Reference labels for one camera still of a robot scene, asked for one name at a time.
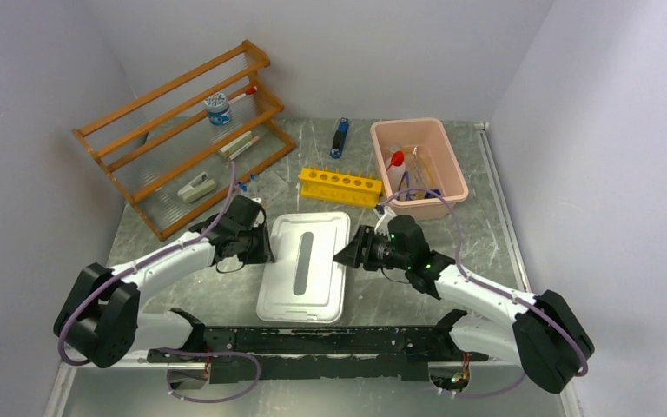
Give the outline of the metal tray lid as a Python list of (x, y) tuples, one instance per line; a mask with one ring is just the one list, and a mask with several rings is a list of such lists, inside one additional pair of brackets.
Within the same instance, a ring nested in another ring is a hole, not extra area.
[(330, 324), (343, 312), (346, 267), (334, 255), (349, 242), (350, 217), (341, 211), (275, 219), (274, 261), (265, 265), (256, 304), (267, 322)]

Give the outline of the blue safety goggles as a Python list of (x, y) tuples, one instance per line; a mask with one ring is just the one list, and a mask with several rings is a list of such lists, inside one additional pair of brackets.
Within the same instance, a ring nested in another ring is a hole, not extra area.
[(397, 197), (398, 201), (411, 201), (414, 199), (415, 197), (414, 192), (407, 191), (407, 189), (409, 188), (410, 188), (410, 175), (407, 171), (405, 171), (398, 184), (398, 191), (400, 191), (400, 194)]

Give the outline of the graduated cylinder blue base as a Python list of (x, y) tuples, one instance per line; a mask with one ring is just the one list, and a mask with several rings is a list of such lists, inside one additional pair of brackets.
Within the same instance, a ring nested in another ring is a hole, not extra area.
[(441, 193), (438, 189), (430, 189), (424, 194), (425, 199), (438, 198), (439, 196), (441, 196)]

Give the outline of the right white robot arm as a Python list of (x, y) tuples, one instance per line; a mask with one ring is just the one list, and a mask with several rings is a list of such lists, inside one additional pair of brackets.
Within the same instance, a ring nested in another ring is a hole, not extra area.
[(472, 273), (431, 249), (410, 215), (395, 216), (385, 232), (359, 227), (333, 261), (368, 271), (399, 269), (416, 291), (466, 308), (433, 338), (443, 359), (463, 352), (486, 354), (521, 367), (551, 394), (588, 372), (594, 344), (562, 295), (519, 291)]

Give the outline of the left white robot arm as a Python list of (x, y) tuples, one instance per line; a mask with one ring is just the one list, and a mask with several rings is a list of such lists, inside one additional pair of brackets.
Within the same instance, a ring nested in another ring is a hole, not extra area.
[(235, 258), (242, 266), (274, 260), (260, 200), (236, 195), (222, 212), (148, 255), (114, 267), (83, 268), (53, 325), (61, 359), (72, 366), (115, 365), (134, 351), (194, 361), (209, 350), (206, 327), (180, 308), (143, 312), (163, 289)]

